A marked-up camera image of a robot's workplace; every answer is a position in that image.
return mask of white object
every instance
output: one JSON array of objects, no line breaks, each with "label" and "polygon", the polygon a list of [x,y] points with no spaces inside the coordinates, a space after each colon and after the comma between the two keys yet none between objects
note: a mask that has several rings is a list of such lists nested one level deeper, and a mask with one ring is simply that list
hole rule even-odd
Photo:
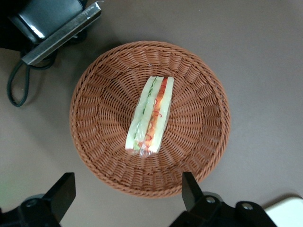
[{"label": "white object", "polygon": [[290,197],[265,209],[278,227],[303,227],[303,199]]}]

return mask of shredded carrot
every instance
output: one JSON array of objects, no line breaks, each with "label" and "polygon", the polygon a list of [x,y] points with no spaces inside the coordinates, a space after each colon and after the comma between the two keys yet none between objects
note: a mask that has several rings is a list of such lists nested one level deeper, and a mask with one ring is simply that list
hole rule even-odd
[{"label": "shredded carrot", "polygon": [[165,93],[165,88],[167,85],[167,78],[164,78],[162,83],[161,83],[161,87],[160,90],[158,92],[158,95],[156,97],[155,100],[155,104],[153,106],[153,110],[152,110],[152,114],[151,114],[151,119],[149,121],[149,127],[147,129],[147,132],[145,134],[145,138],[144,138],[144,143],[146,145],[146,149],[148,150],[148,148],[150,147],[150,145],[152,144],[152,139],[156,130],[156,123],[158,120],[158,117],[162,117],[162,114],[160,114],[160,108],[161,108],[161,102]]}]

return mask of silver metal bar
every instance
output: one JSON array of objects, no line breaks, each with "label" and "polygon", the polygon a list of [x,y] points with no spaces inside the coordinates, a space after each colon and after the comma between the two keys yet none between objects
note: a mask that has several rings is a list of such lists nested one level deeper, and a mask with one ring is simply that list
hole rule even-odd
[{"label": "silver metal bar", "polygon": [[66,25],[50,35],[35,49],[26,54],[21,60],[27,65],[36,65],[64,43],[69,41],[75,34],[98,19],[100,14],[101,8],[96,1],[70,22],[66,23]]}]

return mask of wicker basket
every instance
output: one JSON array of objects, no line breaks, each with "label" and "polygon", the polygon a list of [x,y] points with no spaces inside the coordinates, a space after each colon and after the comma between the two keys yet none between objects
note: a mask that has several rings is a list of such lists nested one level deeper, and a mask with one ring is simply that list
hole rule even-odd
[{"label": "wicker basket", "polygon": [[[170,116],[158,154],[125,152],[132,116],[148,77],[175,79]],[[152,41],[124,44],[99,56],[73,93],[71,134],[87,167],[122,192],[160,198],[181,192],[182,172],[202,181],[218,164],[230,113],[221,83],[196,55]]]}]

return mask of basket rim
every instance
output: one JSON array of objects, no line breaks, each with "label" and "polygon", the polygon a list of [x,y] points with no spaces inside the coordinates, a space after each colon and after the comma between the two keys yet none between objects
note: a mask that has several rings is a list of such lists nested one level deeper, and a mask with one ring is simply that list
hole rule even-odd
[{"label": "basket rim", "polygon": [[108,179],[106,176],[102,175],[100,172],[96,171],[95,166],[93,163],[85,156],[84,152],[80,152],[82,149],[80,140],[77,137],[77,134],[75,133],[76,130],[76,125],[73,123],[73,117],[74,117],[74,112],[78,107],[79,104],[79,94],[82,93],[82,91],[85,89],[85,84],[88,82],[89,78],[92,77],[89,73],[93,70],[94,67],[96,67],[97,64],[104,64],[106,61],[108,61],[109,57],[114,57],[116,54],[119,54],[123,50],[131,50],[135,48],[142,48],[142,50],[145,49],[150,49],[152,47],[162,47],[163,50],[176,50],[180,52],[182,55],[185,57],[189,57],[192,60],[194,60],[194,66],[196,66],[200,71],[207,72],[207,77],[206,80],[207,82],[212,86],[212,89],[214,90],[214,94],[216,95],[216,99],[218,100],[218,105],[219,105],[219,111],[220,111],[220,118],[221,118],[221,125],[222,128],[221,130],[224,131],[220,137],[220,141],[217,145],[216,152],[219,155],[213,156],[210,160],[211,165],[207,165],[206,168],[207,170],[203,172],[201,171],[198,175],[195,176],[196,180],[198,182],[201,182],[204,180],[210,172],[216,168],[218,165],[222,155],[224,154],[224,151],[227,146],[227,142],[229,139],[230,135],[230,122],[231,122],[231,116],[230,116],[230,111],[229,111],[229,105],[228,105],[228,99],[225,93],[225,90],[221,84],[221,82],[218,80],[216,77],[215,73],[194,53],[176,46],[174,44],[170,44],[167,42],[160,42],[160,41],[136,41],[136,42],[131,42],[131,43],[126,43],[120,46],[117,46],[103,54],[101,54],[99,57],[97,57],[88,67],[87,69],[83,72],[81,78],[79,79],[73,95],[71,99],[71,106],[70,106],[70,131],[71,131],[71,136],[73,139],[74,146],[76,147],[76,150],[81,157],[82,161],[84,164],[88,167],[88,169],[100,180],[102,180],[105,184],[108,186],[119,190],[121,192],[130,194],[130,195],[135,195],[135,196],[140,196],[140,197],[145,197],[145,198],[164,198],[164,197],[169,197],[173,195],[177,195],[181,192],[181,185],[175,186],[173,188],[169,188],[166,190],[161,190],[161,191],[145,191],[145,190],[138,190],[138,189],[132,189],[125,187],[124,185],[119,184],[119,182],[113,182],[112,180]]}]

